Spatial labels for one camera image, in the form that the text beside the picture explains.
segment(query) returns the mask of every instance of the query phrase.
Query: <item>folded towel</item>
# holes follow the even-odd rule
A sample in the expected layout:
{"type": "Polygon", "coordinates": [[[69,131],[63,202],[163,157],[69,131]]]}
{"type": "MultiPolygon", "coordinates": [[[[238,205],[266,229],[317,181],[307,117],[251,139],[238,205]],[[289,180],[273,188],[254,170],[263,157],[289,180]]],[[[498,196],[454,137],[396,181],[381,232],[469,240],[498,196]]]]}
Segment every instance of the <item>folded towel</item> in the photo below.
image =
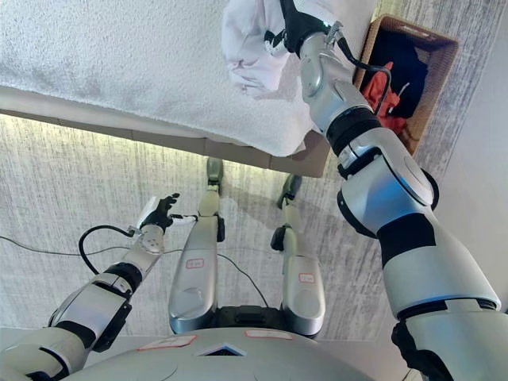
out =
{"type": "MultiPolygon", "coordinates": [[[[294,0],[294,4],[299,12],[317,17],[329,25],[336,20],[343,21],[345,15],[355,20],[364,15],[354,0],[294,0]]],[[[350,20],[345,20],[344,23],[348,35],[358,25],[364,27],[364,23],[353,24],[350,20]]],[[[229,1],[222,21],[222,52],[229,77],[242,93],[256,97],[279,88],[288,53],[285,48],[276,54],[268,52],[264,47],[264,37],[267,31],[278,34],[283,29],[280,0],[229,1]]],[[[354,32],[363,36],[360,30],[354,32]]],[[[358,40],[355,34],[351,33],[350,36],[352,51],[358,52],[358,40]]],[[[344,63],[352,75],[354,67],[346,60],[344,63]]]]}
{"type": "Polygon", "coordinates": [[[279,88],[289,53],[270,54],[264,48],[264,34],[283,28],[279,0],[231,0],[224,9],[222,52],[229,77],[244,94],[257,96],[279,88]]]}
{"type": "MultiPolygon", "coordinates": [[[[358,53],[375,0],[347,2],[337,16],[358,53]]],[[[221,50],[227,0],[1,4],[0,86],[175,123],[274,156],[293,153],[313,128],[295,56],[278,91],[239,96],[221,50]]]]}

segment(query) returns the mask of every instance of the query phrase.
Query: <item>cable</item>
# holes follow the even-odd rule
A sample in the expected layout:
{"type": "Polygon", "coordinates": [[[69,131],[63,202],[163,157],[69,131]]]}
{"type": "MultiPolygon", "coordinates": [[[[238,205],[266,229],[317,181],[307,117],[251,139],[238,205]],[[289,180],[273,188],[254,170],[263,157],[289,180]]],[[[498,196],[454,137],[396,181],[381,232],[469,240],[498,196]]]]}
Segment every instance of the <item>cable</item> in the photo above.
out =
{"type": "Polygon", "coordinates": [[[268,303],[267,303],[267,299],[265,299],[265,298],[264,298],[263,293],[261,292],[261,290],[259,289],[259,287],[256,285],[256,283],[254,282],[254,280],[252,280],[251,276],[250,276],[248,273],[246,273],[245,271],[243,271],[241,268],[239,268],[239,267],[238,267],[238,265],[237,265],[237,264],[235,264],[235,263],[234,263],[234,261],[233,261],[231,258],[229,258],[228,256],[225,256],[225,255],[223,255],[223,254],[219,254],[219,253],[217,253],[217,255],[218,255],[218,256],[220,256],[220,257],[222,257],[222,258],[224,258],[225,260],[228,260],[228,261],[229,261],[229,262],[230,262],[230,263],[231,263],[234,267],[236,267],[236,268],[237,268],[237,270],[238,270],[239,272],[241,272],[243,275],[245,275],[245,276],[248,278],[248,280],[250,280],[250,281],[251,281],[252,285],[254,286],[254,288],[256,288],[256,291],[258,292],[258,294],[260,295],[260,297],[263,299],[264,305],[265,305],[267,308],[269,308],[268,303]]]}
{"type": "MultiPolygon", "coordinates": [[[[32,248],[32,247],[28,246],[27,244],[22,244],[19,241],[16,241],[16,240],[14,240],[12,238],[8,238],[8,237],[5,237],[5,236],[0,236],[0,240],[8,241],[11,244],[15,244],[16,246],[19,246],[20,248],[23,248],[25,250],[29,250],[30,252],[42,252],[43,254],[54,254],[56,256],[80,256],[80,254],[77,253],[77,252],[74,252],[74,253],[73,252],[52,252],[50,250],[44,250],[42,248],[32,248]]],[[[125,250],[129,250],[130,249],[127,246],[110,246],[108,248],[103,248],[103,249],[98,250],[96,252],[89,252],[87,255],[88,256],[94,256],[95,254],[100,254],[101,252],[107,252],[107,251],[113,250],[115,248],[123,248],[125,250]]]]}
{"type": "MultiPolygon", "coordinates": [[[[51,250],[44,250],[42,248],[32,248],[32,247],[28,246],[27,244],[22,244],[21,242],[16,241],[13,238],[8,238],[8,237],[5,237],[5,236],[0,236],[0,240],[8,241],[11,244],[15,244],[16,246],[19,246],[20,248],[23,248],[24,250],[28,250],[30,252],[41,252],[43,254],[51,254],[51,255],[56,255],[56,256],[81,256],[81,254],[76,254],[76,253],[71,253],[71,252],[53,252],[51,250]]],[[[93,256],[95,254],[99,254],[101,252],[107,252],[108,250],[113,250],[115,248],[122,248],[124,250],[129,250],[130,249],[127,246],[111,246],[111,247],[108,247],[108,248],[103,248],[103,249],[98,250],[96,252],[89,252],[87,254],[87,256],[93,256]]],[[[224,248],[224,250],[238,250],[238,249],[241,249],[241,248],[224,248]]],[[[258,249],[254,249],[254,248],[242,248],[242,249],[262,251],[262,250],[258,250],[258,249]]],[[[164,254],[169,254],[169,253],[172,253],[172,252],[182,252],[182,251],[183,251],[183,249],[176,248],[176,249],[173,249],[173,250],[166,251],[166,252],[164,252],[164,254]]],[[[259,287],[256,285],[254,280],[251,278],[251,276],[246,271],[243,271],[241,268],[239,268],[238,265],[231,258],[229,258],[228,256],[225,256],[224,254],[220,254],[220,253],[218,253],[217,255],[220,256],[221,258],[224,258],[225,260],[228,260],[241,274],[245,275],[248,278],[248,280],[250,280],[250,282],[252,283],[254,288],[256,288],[256,291],[259,293],[260,297],[263,299],[264,305],[266,307],[268,307],[267,299],[264,297],[263,293],[261,292],[259,287]]]]}
{"type": "Polygon", "coordinates": [[[367,71],[382,71],[385,74],[385,76],[387,77],[387,82],[385,83],[384,89],[383,89],[383,96],[378,101],[378,105],[375,108],[374,114],[377,115],[379,110],[381,109],[381,105],[383,104],[383,102],[387,98],[388,90],[390,89],[390,85],[391,85],[391,73],[390,73],[390,70],[388,70],[384,66],[370,65],[369,63],[363,63],[362,61],[357,60],[354,57],[354,55],[351,53],[351,49],[349,48],[348,42],[346,41],[345,37],[341,37],[337,41],[337,45],[339,46],[339,48],[341,48],[341,51],[344,53],[344,55],[346,56],[348,61],[351,62],[356,67],[359,67],[360,69],[364,69],[364,70],[367,70],[367,71]]]}
{"type": "Polygon", "coordinates": [[[134,233],[135,233],[134,230],[129,230],[128,232],[126,232],[125,230],[122,230],[122,229],[117,228],[116,226],[112,226],[112,225],[94,226],[93,228],[90,228],[85,233],[83,233],[81,238],[79,238],[79,243],[78,243],[79,254],[80,254],[81,258],[83,259],[83,262],[85,263],[85,265],[87,265],[88,268],[91,269],[91,271],[96,275],[98,274],[98,271],[94,267],[94,265],[90,262],[90,260],[87,258],[87,254],[85,253],[85,250],[83,249],[83,243],[85,241],[85,238],[87,238],[90,233],[92,233],[96,230],[101,230],[101,229],[114,230],[115,232],[119,232],[126,237],[133,237],[134,233]]]}

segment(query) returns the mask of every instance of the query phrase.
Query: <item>wicker basket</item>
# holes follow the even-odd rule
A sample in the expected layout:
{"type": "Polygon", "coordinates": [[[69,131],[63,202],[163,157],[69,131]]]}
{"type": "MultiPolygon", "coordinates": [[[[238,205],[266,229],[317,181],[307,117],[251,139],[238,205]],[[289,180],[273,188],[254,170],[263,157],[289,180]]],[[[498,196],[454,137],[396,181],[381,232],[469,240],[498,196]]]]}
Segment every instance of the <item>wicker basket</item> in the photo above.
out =
{"type": "MultiPolygon", "coordinates": [[[[406,130],[400,136],[410,153],[414,154],[423,138],[439,94],[445,86],[459,42],[399,17],[385,14],[371,23],[362,53],[363,62],[370,60],[380,29],[406,34],[413,41],[419,60],[428,66],[423,95],[413,117],[407,121],[406,130]]],[[[358,70],[355,74],[355,86],[359,89],[364,75],[365,70],[358,70]]]]}

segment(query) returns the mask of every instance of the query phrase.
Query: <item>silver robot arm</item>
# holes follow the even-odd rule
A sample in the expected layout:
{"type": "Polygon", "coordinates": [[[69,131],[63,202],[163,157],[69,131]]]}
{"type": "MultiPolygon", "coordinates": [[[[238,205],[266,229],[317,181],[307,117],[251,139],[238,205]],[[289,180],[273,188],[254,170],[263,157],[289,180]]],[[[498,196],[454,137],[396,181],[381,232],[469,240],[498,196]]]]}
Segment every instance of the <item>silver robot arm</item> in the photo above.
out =
{"type": "Polygon", "coordinates": [[[72,293],[38,329],[0,352],[0,379],[62,379],[81,370],[91,351],[116,339],[132,307],[129,300],[164,253],[167,216],[177,194],[161,199],[140,225],[124,257],[72,293]]]}
{"type": "Polygon", "coordinates": [[[508,374],[508,316],[469,251],[433,214],[437,185],[379,123],[333,51],[340,28],[282,0],[285,45],[301,59],[303,98],[338,157],[339,208],[377,238],[399,320],[392,341],[431,380],[501,380],[508,374]]]}

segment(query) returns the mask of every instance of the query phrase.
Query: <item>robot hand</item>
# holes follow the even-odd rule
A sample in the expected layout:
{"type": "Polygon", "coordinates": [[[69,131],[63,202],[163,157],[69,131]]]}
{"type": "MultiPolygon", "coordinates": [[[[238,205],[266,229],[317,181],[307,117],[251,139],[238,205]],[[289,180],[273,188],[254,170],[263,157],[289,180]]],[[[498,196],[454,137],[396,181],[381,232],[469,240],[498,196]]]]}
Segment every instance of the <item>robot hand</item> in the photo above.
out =
{"type": "Polygon", "coordinates": [[[164,232],[173,224],[167,212],[178,197],[173,194],[149,203],[137,226],[140,236],[124,257],[72,293],[51,316],[48,327],[0,353],[1,379],[27,379],[26,375],[62,379],[82,369],[91,351],[111,346],[132,309],[133,293],[164,253],[164,232]]]}

